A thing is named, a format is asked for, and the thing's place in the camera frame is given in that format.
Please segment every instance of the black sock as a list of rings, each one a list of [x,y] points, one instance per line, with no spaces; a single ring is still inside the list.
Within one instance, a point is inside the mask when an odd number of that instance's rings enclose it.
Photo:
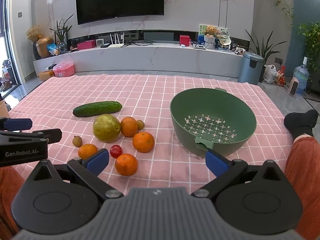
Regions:
[[[290,113],[284,118],[284,126],[289,130],[293,140],[302,134],[313,137],[312,128],[316,126],[318,112],[314,109],[306,113]]]

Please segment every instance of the glass door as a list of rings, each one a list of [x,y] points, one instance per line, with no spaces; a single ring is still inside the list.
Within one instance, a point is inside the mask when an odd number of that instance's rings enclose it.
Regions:
[[[8,35],[8,0],[1,1],[0,10],[0,94],[4,98],[10,91],[20,85],[18,73],[12,60]]]

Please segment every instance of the cucumber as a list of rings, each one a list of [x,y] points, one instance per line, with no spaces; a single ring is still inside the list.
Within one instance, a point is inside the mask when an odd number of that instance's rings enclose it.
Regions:
[[[73,109],[73,115],[76,117],[89,117],[100,114],[111,114],[119,112],[122,109],[122,105],[116,101],[105,101],[89,103],[82,106],[78,106]]]

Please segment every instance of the blue gripper pad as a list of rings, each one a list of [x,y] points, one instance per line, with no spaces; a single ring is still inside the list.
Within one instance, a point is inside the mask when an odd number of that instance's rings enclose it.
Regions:
[[[219,177],[220,175],[225,173],[229,168],[228,163],[222,161],[220,158],[209,151],[207,151],[205,154],[205,164],[216,177]]]
[[[109,152],[101,149],[91,157],[83,160],[82,165],[94,175],[98,176],[109,164]]]
[[[29,118],[9,118],[4,122],[4,128],[7,131],[30,130],[32,120]]]

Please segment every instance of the pink storage box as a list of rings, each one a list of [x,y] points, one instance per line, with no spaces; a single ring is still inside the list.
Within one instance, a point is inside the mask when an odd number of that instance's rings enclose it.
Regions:
[[[96,44],[95,40],[84,41],[84,42],[78,43],[78,45],[77,45],[79,50],[81,50],[81,49],[92,49],[92,48],[94,48],[96,46],[97,46],[97,44]]]
[[[70,77],[75,73],[74,64],[70,61],[62,62],[53,67],[56,77]]]

